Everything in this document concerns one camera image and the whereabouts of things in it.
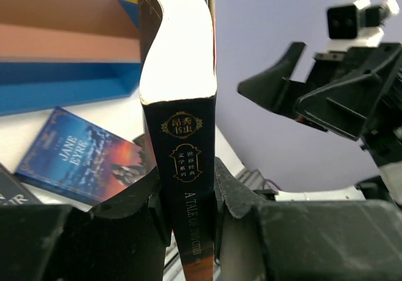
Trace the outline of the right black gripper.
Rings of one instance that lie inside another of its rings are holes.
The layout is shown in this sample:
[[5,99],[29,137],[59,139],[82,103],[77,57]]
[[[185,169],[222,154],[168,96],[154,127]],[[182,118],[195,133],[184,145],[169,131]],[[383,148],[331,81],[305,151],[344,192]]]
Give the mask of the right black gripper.
[[378,167],[400,162],[401,44],[350,48],[318,88],[314,71],[305,82],[291,80],[305,47],[291,43],[274,65],[241,81],[238,93],[272,113],[362,140]]

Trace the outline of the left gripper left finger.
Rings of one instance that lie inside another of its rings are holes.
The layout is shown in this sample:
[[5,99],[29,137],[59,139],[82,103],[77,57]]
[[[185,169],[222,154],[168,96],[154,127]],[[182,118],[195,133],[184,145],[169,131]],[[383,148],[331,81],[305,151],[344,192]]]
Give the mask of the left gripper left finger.
[[66,204],[1,208],[2,280],[161,280],[170,240],[160,177],[85,212]]

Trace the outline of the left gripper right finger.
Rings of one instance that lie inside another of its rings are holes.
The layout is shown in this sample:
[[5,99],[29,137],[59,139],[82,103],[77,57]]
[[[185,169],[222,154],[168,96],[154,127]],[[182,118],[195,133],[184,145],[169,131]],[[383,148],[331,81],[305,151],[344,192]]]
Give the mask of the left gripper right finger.
[[401,210],[366,201],[269,201],[215,161],[224,280],[400,280]]

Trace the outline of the A Tale of Two Cities book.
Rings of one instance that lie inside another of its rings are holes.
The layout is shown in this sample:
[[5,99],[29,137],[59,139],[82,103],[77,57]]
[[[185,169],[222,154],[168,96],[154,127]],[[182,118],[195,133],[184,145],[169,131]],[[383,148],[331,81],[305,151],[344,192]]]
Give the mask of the A Tale of Two Cities book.
[[139,96],[187,280],[214,275],[215,0],[138,0]]

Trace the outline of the Jane Eyre blue book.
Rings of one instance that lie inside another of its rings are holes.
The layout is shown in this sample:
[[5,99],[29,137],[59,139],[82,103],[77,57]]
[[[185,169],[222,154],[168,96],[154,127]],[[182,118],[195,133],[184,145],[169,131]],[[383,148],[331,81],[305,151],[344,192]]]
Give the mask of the Jane Eyre blue book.
[[146,174],[143,149],[56,107],[20,161],[26,184],[94,206]]

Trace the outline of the Nineteen Eighty-Four blue book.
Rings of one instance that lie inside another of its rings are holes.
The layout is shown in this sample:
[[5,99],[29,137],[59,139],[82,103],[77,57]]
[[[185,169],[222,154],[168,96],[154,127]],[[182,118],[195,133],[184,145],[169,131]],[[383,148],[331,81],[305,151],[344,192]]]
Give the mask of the Nineteen Eighty-Four blue book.
[[0,203],[2,206],[42,204],[11,172],[3,165],[0,168]]

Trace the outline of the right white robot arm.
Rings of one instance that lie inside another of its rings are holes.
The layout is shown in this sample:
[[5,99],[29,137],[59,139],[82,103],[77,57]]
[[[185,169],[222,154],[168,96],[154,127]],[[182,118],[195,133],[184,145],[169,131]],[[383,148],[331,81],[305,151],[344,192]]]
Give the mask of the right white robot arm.
[[239,83],[240,95],[298,123],[362,141],[389,198],[401,203],[401,44],[317,53],[304,82],[291,75],[305,48],[290,44],[270,68]]

